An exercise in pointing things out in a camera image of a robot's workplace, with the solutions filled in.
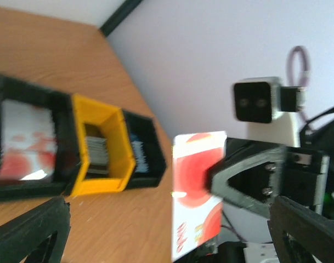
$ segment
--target camera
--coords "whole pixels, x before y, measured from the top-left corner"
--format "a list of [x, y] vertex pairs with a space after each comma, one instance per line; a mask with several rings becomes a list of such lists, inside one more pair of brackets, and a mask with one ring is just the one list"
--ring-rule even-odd
[[271, 123], [283, 112], [302, 111], [304, 94], [304, 87], [283, 87], [279, 77], [244, 79], [233, 86], [236, 118]]

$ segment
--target black plastic frame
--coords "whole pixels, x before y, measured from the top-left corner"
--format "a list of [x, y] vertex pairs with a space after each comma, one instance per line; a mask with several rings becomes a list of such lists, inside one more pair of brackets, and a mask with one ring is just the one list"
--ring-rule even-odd
[[0, 73], [0, 167], [2, 164], [2, 101], [4, 99], [13, 99], [51, 109], [58, 150], [53, 182], [0, 185], [0, 201], [56, 196], [62, 193], [69, 195], [81, 163], [71, 95]]
[[0, 263], [60, 262], [69, 232], [69, 203], [54, 197], [0, 226]]
[[269, 232], [281, 263], [334, 262], [334, 222], [284, 196], [270, 207]]
[[[314, 149], [288, 147], [287, 150], [280, 195], [321, 214], [330, 157]], [[299, 154], [311, 156], [309, 164], [297, 162], [295, 158]]]
[[[222, 197], [226, 202], [269, 218], [269, 206], [281, 192], [281, 171], [286, 160], [287, 147], [271, 142], [243, 139], [227, 139], [227, 156], [207, 171], [206, 188], [210, 193]], [[229, 185], [233, 176], [263, 164], [275, 163], [269, 174], [273, 193], [265, 202], [252, 198]]]
[[150, 168], [148, 173], [137, 172], [137, 161], [137, 165], [129, 179], [126, 189], [157, 187], [166, 171], [167, 164], [158, 140], [154, 122], [152, 118], [138, 115], [133, 112], [123, 110], [123, 114], [129, 133], [130, 143], [132, 145], [134, 135], [138, 136], [139, 140], [144, 143], [143, 150], [146, 162]]
[[143, 0], [126, 0], [122, 5], [107, 19], [100, 30], [105, 37], [110, 33], [142, 2]]

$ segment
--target black bracket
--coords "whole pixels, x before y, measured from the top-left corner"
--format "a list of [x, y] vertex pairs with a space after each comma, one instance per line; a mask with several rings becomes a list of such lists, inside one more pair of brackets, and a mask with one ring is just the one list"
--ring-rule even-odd
[[278, 196], [270, 207], [270, 235], [281, 263], [334, 262], [334, 222]]
[[0, 226], [0, 263], [60, 262], [69, 231], [69, 203], [54, 197]]
[[284, 145], [228, 138], [227, 156], [209, 168], [207, 188], [232, 205], [269, 218], [269, 204], [281, 192], [285, 159]]
[[288, 147], [281, 196], [322, 213], [329, 156], [322, 151]]

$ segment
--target camera lens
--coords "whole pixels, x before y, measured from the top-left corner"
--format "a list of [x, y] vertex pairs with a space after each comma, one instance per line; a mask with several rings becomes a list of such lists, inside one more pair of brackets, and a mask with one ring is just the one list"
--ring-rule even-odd
[[256, 106], [259, 108], [263, 108], [267, 105], [267, 101], [264, 99], [259, 99], [256, 101]]
[[248, 100], [247, 99], [241, 99], [240, 100], [240, 106], [241, 107], [247, 107], [248, 105]]

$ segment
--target card stack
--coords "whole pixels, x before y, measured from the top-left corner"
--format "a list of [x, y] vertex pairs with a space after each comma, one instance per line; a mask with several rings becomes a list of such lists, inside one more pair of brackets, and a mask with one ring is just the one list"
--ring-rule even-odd
[[106, 139], [100, 130], [86, 124], [86, 143], [88, 145], [90, 166], [87, 171], [86, 179], [106, 178], [108, 177], [109, 156], [107, 153]]

